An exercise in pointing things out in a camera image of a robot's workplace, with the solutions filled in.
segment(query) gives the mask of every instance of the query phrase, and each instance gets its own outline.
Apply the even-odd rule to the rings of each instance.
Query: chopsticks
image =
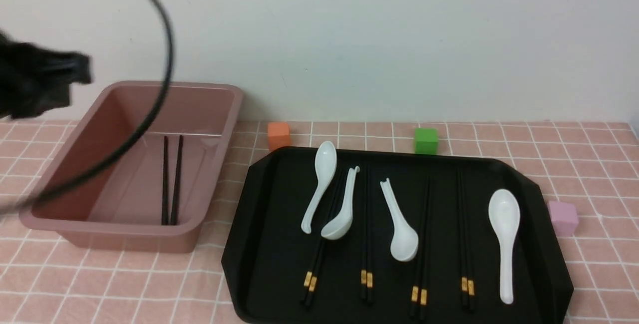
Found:
[[[162,225],[169,225],[169,138],[164,136],[164,167],[162,168]]]
[[[433,236],[433,206],[434,206],[434,190],[431,188],[431,183],[428,184],[428,196],[426,199],[426,222],[425,222],[425,235],[424,235],[424,263],[422,267],[422,292],[419,299],[419,319],[426,319],[426,309],[428,305],[428,285],[430,279],[429,265],[431,262],[431,236]]]
[[[368,299],[368,182],[369,182],[369,169],[366,167],[366,172],[364,176],[364,200],[363,205],[361,206],[361,217],[363,218],[364,225],[361,227],[361,271],[360,271],[360,297],[363,302],[366,302]]]
[[[331,198],[331,204],[328,209],[328,213],[326,214],[324,225],[326,225],[326,223],[328,223],[337,214],[337,209],[339,208],[339,205],[337,205],[338,193],[342,189],[342,179],[344,179],[344,174],[347,170],[348,168],[345,171],[340,171],[337,175],[335,189],[333,190],[333,197]],[[320,236],[318,240],[318,246],[315,249],[315,253],[313,254],[313,260],[311,261],[311,265],[309,265],[309,269],[306,272],[306,276],[304,277],[304,291],[301,297],[301,302],[307,308],[309,308],[313,303],[313,294],[315,293],[315,290],[317,290],[317,282],[320,275],[321,265],[324,259],[325,246],[326,239]]]
[[[424,206],[422,206],[422,212],[419,220],[419,249],[417,255],[417,263],[415,263],[415,274],[413,275],[413,289],[410,295],[410,316],[412,318],[417,315],[417,308],[425,308],[428,303],[428,290],[427,286],[424,282],[425,271],[424,271],[424,260],[425,260],[425,251],[426,251],[426,240],[425,233],[427,231],[426,220],[429,217],[431,201],[430,201],[430,192],[431,192],[431,180],[428,178],[426,180],[426,185],[424,188]]]
[[[175,168],[175,182],[173,183],[173,204],[171,206],[171,226],[178,225],[178,210],[180,208],[180,182],[182,181],[182,147],[184,136],[178,141],[178,160]]]
[[[180,135],[178,142],[178,160],[175,169],[175,181],[173,183],[173,204],[171,217],[169,217],[169,137],[164,136],[164,166],[162,170],[162,225],[177,226],[178,212],[180,208],[180,183],[182,181],[182,149],[184,136]]]
[[[373,303],[373,267],[372,267],[372,178],[370,176],[370,167],[366,167],[366,181],[365,181],[365,210],[366,210],[366,222],[365,222],[365,240],[366,240],[366,302],[370,305]]]
[[[475,274],[468,234],[468,213],[466,211],[464,181],[461,171],[457,171],[457,212],[459,214],[459,257],[461,277],[461,305],[468,311],[475,311]]]

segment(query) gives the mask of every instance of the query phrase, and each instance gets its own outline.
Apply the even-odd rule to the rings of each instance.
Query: black cable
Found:
[[[169,20],[169,16],[164,9],[164,6],[160,3],[160,0],[150,0],[151,3],[158,10],[160,17],[162,17],[162,24],[164,25],[164,30],[166,33],[166,44],[167,44],[167,57],[166,57],[166,69],[164,71],[164,80],[162,80],[162,85],[160,87],[160,92],[158,93],[157,99],[155,99],[155,103],[153,103],[153,107],[146,115],[142,123],[135,129],[133,134],[113,153],[106,156],[102,162],[97,163],[87,171],[78,174],[73,179],[70,179],[66,183],[62,183],[61,185],[57,185],[56,187],[43,190],[39,194],[29,195],[26,199],[18,201],[13,204],[3,205],[0,208],[0,216],[6,215],[12,212],[16,212],[22,210],[23,208],[27,208],[28,206],[41,206],[48,201],[51,201],[55,198],[58,198],[60,195],[69,192],[75,187],[78,187],[87,181],[89,181],[94,176],[100,174],[100,172],[105,171],[111,165],[114,165],[126,152],[131,149],[137,141],[142,138],[142,135],[149,129],[153,121],[155,121],[155,117],[157,117],[160,112],[160,108],[164,105],[164,99],[166,99],[166,95],[169,92],[169,86],[171,85],[171,77],[173,76],[173,29],[171,28],[171,21]]]

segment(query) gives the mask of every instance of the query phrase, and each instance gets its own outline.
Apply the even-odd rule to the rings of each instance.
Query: green cube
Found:
[[[415,153],[420,155],[436,155],[437,130],[434,128],[415,128]]]

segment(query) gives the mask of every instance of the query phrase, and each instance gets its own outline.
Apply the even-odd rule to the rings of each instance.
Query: pink cube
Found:
[[[550,220],[557,236],[572,236],[579,224],[577,209],[573,204],[557,201],[548,202]]]

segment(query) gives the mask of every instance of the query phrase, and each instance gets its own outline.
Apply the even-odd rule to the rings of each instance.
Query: orange cube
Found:
[[[290,146],[291,130],[287,122],[269,122],[269,150],[275,151],[278,148]]]

